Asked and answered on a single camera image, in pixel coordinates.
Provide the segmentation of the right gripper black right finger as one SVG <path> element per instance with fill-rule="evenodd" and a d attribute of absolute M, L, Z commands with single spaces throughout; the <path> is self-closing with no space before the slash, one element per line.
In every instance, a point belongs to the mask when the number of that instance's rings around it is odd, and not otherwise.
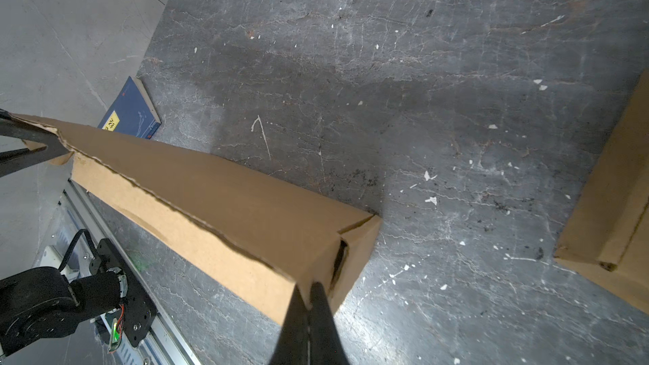
<path fill-rule="evenodd" d="M 349 365 L 336 329 L 324 286 L 314 282 L 310 291 L 309 310 L 310 363 Z"/>

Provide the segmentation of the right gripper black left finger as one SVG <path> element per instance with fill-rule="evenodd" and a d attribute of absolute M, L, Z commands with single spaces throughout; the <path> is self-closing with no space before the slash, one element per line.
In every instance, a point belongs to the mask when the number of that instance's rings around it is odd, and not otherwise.
<path fill-rule="evenodd" d="M 308 311 L 298 287 L 295 287 L 269 364 L 302 365 L 308 363 Z"/>

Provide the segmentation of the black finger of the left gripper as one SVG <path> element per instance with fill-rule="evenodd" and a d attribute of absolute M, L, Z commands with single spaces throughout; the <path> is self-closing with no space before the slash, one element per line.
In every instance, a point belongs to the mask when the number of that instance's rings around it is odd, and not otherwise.
<path fill-rule="evenodd" d="M 69 154 L 59 137 L 1 110 L 1 136 L 21 140 L 23 148 L 1 152 L 1 177 Z"/>

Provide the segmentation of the cardboard sheet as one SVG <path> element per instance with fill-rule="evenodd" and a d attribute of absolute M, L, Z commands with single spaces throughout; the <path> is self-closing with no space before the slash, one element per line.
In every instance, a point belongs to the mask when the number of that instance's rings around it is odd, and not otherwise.
<path fill-rule="evenodd" d="M 74 157 L 72 178 L 277 323 L 319 282 L 353 288 L 381 218 L 221 157 L 25 115 Z"/>

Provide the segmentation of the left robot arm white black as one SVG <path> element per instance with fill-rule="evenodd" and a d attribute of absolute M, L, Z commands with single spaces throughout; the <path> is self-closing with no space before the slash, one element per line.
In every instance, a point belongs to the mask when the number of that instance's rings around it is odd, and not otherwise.
<path fill-rule="evenodd" d="M 69 154 L 57 135 L 5 110 L 1 111 L 1 135 L 29 145 L 1 153 L 3 177 Z M 125 314 L 123 274 L 106 270 L 72 282 L 64 275 L 81 238 L 86 240 L 92 257 L 98 259 L 90 231 L 82 228 L 74 234 L 59 267 L 35 267 L 1 280 L 2 358 L 40 339 L 70 336 L 79 324 L 113 310 Z"/>

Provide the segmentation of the cardboard box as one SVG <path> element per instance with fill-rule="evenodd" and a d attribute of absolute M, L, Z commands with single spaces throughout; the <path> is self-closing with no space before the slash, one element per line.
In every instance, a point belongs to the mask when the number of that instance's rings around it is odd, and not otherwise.
<path fill-rule="evenodd" d="M 581 191 L 554 259 L 647 312 L 647 71 Z"/>

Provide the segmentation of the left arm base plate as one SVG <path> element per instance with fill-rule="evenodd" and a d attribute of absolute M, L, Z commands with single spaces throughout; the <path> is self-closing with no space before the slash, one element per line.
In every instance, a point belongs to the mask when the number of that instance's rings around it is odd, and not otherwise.
<path fill-rule="evenodd" d="M 96 257 L 91 260 L 91 275 L 116 272 L 120 283 L 120 303 L 125 308 L 123 334 L 133 348 L 138 348 L 147 338 L 158 310 L 153 299 L 132 270 L 127 260 L 108 238 L 99 241 Z"/>

